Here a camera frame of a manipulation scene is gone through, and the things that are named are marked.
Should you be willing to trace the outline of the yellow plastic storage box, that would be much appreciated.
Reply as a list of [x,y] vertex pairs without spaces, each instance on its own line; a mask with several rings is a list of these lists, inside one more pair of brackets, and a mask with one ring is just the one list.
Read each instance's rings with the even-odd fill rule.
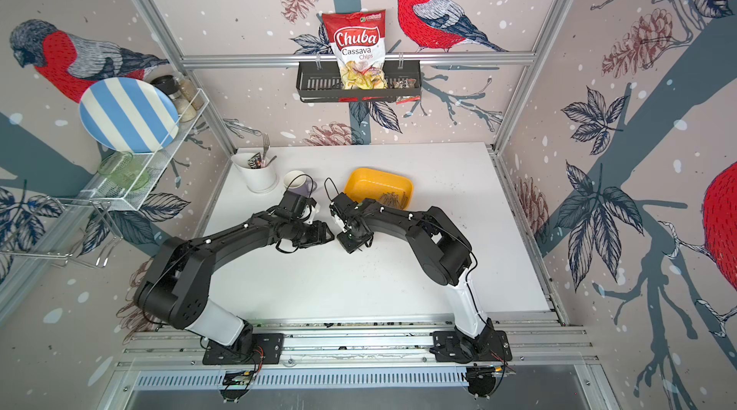
[[386,207],[406,210],[413,197],[414,185],[406,177],[361,167],[349,176],[344,193],[357,203],[373,199]]

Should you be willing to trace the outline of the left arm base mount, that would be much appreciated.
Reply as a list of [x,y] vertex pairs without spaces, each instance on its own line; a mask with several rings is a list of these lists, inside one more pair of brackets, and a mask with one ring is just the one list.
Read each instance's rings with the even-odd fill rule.
[[255,333],[247,324],[231,346],[223,346],[208,339],[203,365],[235,366],[235,372],[226,372],[220,394],[225,403],[237,403],[255,386],[265,365],[280,362],[284,347],[283,333]]

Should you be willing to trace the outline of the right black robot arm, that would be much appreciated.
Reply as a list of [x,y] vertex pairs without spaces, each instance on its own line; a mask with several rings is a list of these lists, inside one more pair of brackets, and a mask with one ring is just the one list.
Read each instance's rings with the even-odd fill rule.
[[373,199],[358,203],[340,193],[331,200],[329,211],[342,228],[337,239],[346,252],[370,247],[376,233],[406,242],[424,274],[446,288],[456,330],[476,339],[489,329],[489,317],[476,301],[470,280],[478,261],[470,242],[443,210],[407,212]]

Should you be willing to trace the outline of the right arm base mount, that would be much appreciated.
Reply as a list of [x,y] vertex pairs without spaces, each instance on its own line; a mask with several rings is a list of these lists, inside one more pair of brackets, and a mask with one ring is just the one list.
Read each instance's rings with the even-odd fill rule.
[[431,354],[437,362],[466,365],[468,393],[488,398],[498,389],[509,371],[512,351],[505,331],[498,331],[487,320],[485,327],[474,338],[453,331],[434,331]]

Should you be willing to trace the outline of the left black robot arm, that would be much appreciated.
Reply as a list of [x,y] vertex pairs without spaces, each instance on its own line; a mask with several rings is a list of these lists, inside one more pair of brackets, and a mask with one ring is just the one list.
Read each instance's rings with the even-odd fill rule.
[[314,218],[317,208],[314,199],[287,191],[277,205],[214,235],[169,238],[136,290],[134,304],[165,325],[226,348],[239,346],[251,326],[210,300],[212,276],[232,260],[261,248],[278,248],[284,240],[293,252],[330,243],[335,235]]

